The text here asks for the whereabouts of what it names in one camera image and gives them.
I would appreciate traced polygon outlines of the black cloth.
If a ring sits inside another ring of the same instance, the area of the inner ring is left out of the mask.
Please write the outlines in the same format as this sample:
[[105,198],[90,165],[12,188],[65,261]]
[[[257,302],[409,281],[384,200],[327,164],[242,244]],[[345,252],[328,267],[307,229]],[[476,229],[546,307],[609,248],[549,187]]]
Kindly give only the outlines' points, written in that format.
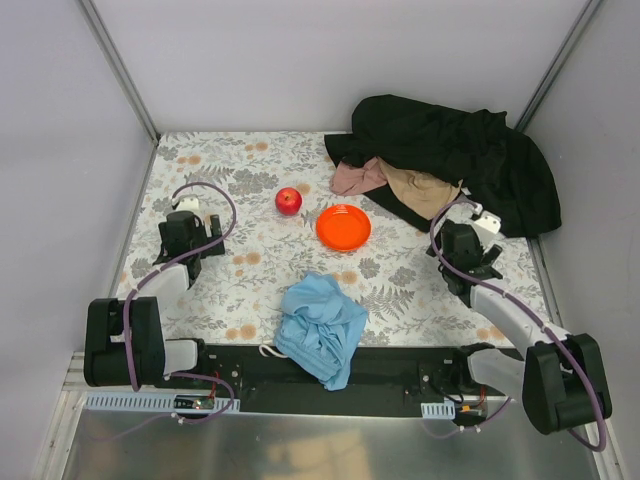
[[363,99],[351,130],[328,134],[335,165],[360,168],[374,157],[402,170],[466,188],[502,220],[509,238],[558,229],[561,207],[553,174],[535,142],[509,128],[503,112],[465,112],[395,95]]

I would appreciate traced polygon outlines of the light blue cloth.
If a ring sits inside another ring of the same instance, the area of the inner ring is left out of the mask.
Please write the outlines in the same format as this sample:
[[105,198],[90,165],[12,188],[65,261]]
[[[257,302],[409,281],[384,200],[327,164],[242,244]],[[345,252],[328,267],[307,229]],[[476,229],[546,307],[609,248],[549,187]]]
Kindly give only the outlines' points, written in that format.
[[260,354],[294,361],[328,391],[344,389],[368,311],[333,276],[309,272],[285,292],[281,312],[274,345],[261,345]]

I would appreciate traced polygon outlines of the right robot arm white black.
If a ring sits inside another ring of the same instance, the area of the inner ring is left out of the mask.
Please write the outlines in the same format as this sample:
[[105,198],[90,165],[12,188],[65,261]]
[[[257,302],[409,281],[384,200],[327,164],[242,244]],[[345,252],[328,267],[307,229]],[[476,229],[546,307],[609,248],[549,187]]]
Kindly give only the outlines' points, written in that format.
[[500,247],[486,250],[471,225],[446,220],[430,235],[428,253],[439,260],[449,292],[496,326],[520,355],[508,357],[488,344],[466,347],[463,381],[517,399],[544,435],[595,424],[599,440],[592,448],[603,450],[612,402],[597,341],[543,321],[509,293],[493,267]]

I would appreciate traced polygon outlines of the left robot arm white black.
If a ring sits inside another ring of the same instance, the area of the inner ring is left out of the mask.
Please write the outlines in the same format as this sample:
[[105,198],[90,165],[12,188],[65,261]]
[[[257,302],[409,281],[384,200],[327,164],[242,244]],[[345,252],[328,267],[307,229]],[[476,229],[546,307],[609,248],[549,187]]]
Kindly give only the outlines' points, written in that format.
[[160,384],[175,372],[197,372],[203,363],[201,339],[166,340],[161,314],[193,286],[202,260],[225,253],[217,215],[207,218],[191,211],[175,211],[158,225],[160,252],[153,263],[158,276],[126,304],[117,298],[96,299],[89,304],[84,352],[84,378],[92,387],[131,383],[123,341],[129,320],[131,350],[139,386]]

